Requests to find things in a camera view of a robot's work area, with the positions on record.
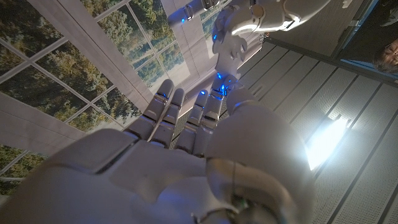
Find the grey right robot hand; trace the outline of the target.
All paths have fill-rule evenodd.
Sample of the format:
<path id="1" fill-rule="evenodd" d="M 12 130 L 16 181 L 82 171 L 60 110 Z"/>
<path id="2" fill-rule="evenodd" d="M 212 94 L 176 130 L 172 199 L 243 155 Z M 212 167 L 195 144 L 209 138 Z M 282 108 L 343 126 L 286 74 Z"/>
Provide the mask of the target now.
<path id="1" fill-rule="evenodd" d="M 2 223 L 309 223 L 315 181 L 293 127 L 234 76 L 198 95 L 174 149 L 181 94 L 166 80 L 124 131 L 102 129 L 45 160 Z"/>

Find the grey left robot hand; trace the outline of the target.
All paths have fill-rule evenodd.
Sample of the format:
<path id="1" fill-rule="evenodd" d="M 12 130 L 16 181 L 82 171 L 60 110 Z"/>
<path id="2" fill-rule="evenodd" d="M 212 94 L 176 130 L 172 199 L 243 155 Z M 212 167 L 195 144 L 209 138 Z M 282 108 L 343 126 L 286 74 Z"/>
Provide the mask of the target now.
<path id="1" fill-rule="evenodd" d="M 320 12 L 330 0 L 263 0 L 231 1 L 220 13 L 214 39 L 229 32 L 231 35 L 248 32 L 289 31 L 307 22 Z"/>

